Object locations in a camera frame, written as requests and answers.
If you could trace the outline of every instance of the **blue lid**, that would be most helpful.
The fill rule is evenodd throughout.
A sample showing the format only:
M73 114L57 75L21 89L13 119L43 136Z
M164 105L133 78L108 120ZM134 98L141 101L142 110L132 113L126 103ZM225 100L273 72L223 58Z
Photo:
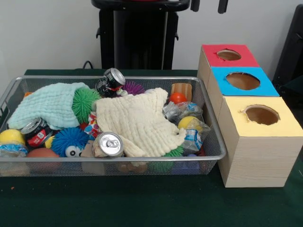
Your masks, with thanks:
M220 91L225 96L279 96L273 84L261 68L256 67L212 67ZM234 87L227 76L232 73L250 74L257 78L260 85L252 90L243 90Z

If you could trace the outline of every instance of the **shape sorter box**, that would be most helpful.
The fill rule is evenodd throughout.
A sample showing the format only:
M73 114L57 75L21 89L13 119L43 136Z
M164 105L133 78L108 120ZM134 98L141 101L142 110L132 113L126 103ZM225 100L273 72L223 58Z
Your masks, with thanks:
M303 130L281 97L224 97L218 120L227 154L225 187L283 187Z
M271 81L261 68L213 67L207 87L218 120L223 96L277 96Z
M212 67L259 67L246 45L202 45L197 77L208 85Z

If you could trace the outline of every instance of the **green table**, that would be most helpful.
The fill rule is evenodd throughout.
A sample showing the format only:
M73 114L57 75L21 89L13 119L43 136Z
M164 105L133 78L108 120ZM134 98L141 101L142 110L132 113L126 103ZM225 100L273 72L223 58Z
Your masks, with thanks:
M28 70L27 75L102 75L103 70ZM195 76L194 70L125 75ZM303 226L303 162L284 188L224 188L209 175L0 178L6 226Z

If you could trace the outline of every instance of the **mint green towel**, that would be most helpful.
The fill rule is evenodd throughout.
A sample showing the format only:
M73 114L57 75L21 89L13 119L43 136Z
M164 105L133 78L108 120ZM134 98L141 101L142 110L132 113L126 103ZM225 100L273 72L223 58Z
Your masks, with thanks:
M51 129L76 127L77 117L71 109L75 91L84 83L51 84L24 98L8 121L10 129L22 129L35 118L44 119Z

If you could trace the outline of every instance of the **red square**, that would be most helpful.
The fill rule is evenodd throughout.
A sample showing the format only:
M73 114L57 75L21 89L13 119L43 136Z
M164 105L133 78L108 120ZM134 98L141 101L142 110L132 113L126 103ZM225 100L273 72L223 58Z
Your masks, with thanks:
M211 67L260 67L246 45L203 45Z

